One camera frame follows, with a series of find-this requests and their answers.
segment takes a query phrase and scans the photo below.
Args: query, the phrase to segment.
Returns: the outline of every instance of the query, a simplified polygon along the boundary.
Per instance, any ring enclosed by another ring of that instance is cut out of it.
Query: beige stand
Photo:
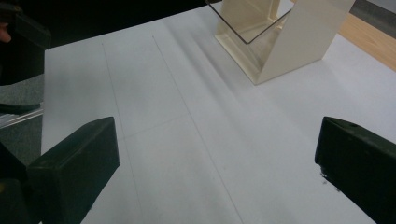
[[[255,85],[320,60],[355,2],[298,0],[279,15],[281,1],[206,0],[221,18],[216,39]]]

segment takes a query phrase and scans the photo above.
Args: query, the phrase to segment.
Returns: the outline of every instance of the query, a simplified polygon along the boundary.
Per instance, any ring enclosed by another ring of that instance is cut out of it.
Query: dark background
[[[51,47],[115,32],[205,5],[205,0],[20,0],[24,14],[52,33]],[[15,34],[0,43],[0,85],[44,73],[44,50]]]

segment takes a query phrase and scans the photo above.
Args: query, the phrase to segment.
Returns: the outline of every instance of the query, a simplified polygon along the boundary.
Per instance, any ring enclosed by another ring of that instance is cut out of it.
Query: white surface
[[[374,223],[323,184],[315,149],[323,116],[396,142],[396,74],[337,36],[255,87],[217,21],[203,7],[46,53],[43,151],[117,122],[121,167],[84,223]]]

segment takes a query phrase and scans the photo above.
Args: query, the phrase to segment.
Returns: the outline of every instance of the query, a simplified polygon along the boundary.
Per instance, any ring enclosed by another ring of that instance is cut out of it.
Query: wooden floor
[[[396,39],[349,14],[339,34],[396,71]]]

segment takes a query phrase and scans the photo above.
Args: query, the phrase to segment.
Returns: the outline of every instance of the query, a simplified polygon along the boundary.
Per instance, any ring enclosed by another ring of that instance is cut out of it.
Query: gray fabric
[[[0,86],[0,103],[12,105],[32,105],[43,101],[43,76]],[[0,129],[0,141],[25,165],[41,154],[42,116]]]

